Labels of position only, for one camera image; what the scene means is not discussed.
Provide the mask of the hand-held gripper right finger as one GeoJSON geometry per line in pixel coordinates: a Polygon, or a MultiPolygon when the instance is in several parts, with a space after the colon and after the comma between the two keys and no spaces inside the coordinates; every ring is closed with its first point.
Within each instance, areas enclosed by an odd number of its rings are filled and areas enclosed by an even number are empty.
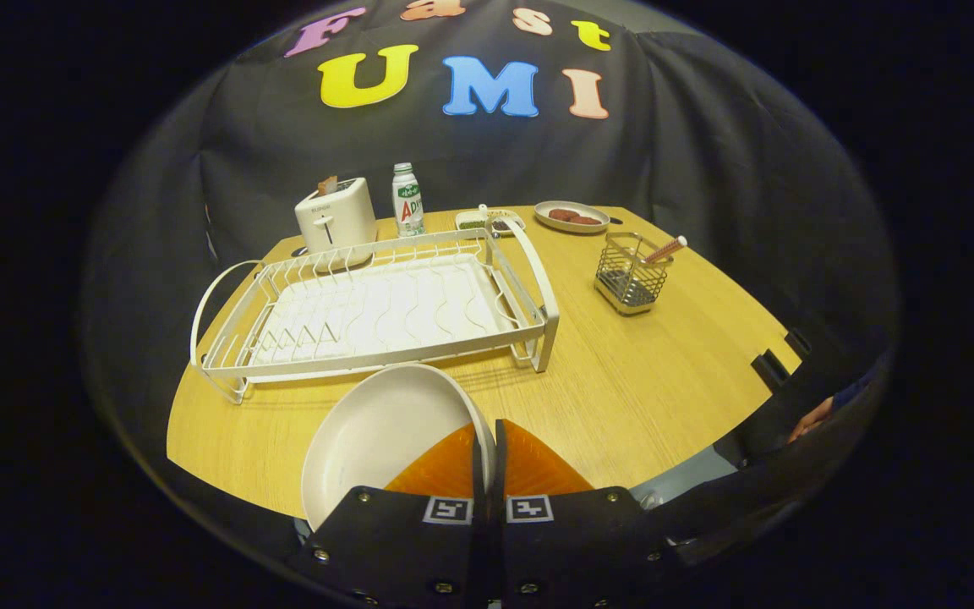
{"type": "Polygon", "coordinates": [[[625,488],[515,493],[517,428],[495,423],[495,554],[502,608],[662,608],[687,565],[625,488]]]}

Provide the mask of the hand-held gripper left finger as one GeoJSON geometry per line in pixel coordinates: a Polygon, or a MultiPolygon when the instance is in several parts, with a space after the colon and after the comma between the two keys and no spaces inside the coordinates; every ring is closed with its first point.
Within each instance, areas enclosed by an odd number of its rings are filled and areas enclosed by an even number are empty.
{"type": "Polygon", "coordinates": [[[362,608],[486,608],[490,522],[474,425],[418,456],[394,485],[358,485],[287,564],[362,608]]]}

